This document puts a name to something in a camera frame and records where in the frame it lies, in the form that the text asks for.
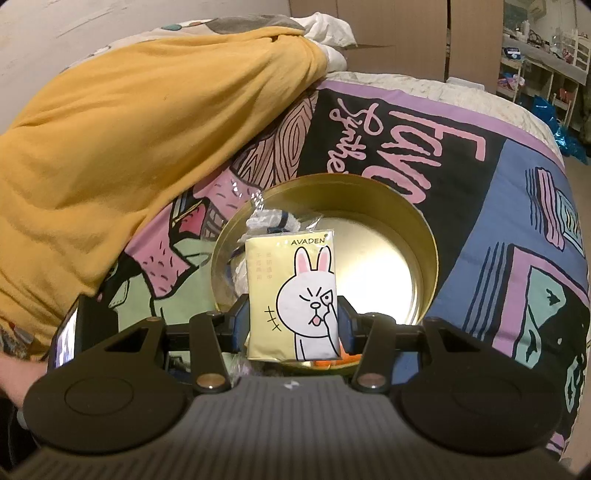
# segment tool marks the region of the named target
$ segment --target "rabbit face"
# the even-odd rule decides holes
[[[279,290],[277,313],[289,330],[302,336],[319,338],[336,328],[333,302],[336,301],[335,274],[330,271],[331,253],[323,247],[318,268],[312,270],[305,247],[295,252],[294,271]]]

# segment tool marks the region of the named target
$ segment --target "white cartoon rabbit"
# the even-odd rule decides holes
[[[329,247],[318,253],[318,265],[312,270],[305,247],[295,251],[295,275],[277,294],[277,314],[295,333],[295,357],[298,361],[339,358],[339,327],[334,307],[336,279],[330,271]]]

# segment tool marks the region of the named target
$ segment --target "round metal container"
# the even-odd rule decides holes
[[[375,180],[323,173],[277,185],[263,198],[265,208],[299,219],[322,215],[316,229],[335,231],[337,294],[357,312],[380,312],[405,324],[423,318],[437,285],[437,247],[422,214],[400,194]],[[232,217],[213,251],[212,288],[221,311],[236,300],[226,268],[253,210],[247,204]]]

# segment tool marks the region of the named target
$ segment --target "gray ribbed surface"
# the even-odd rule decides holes
[[[300,384],[292,390],[291,381]],[[502,459],[463,456],[423,440],[385,397],[339,377],[247,377],[201,396],[165,436],[133,452],[77,458],[42,450],[22,480],[449,479],[573,477],[542,450]]]

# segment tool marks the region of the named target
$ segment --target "tissue packet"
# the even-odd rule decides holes
[[[248,358],[340,358],[333,231],[246,240],[251,305]]]

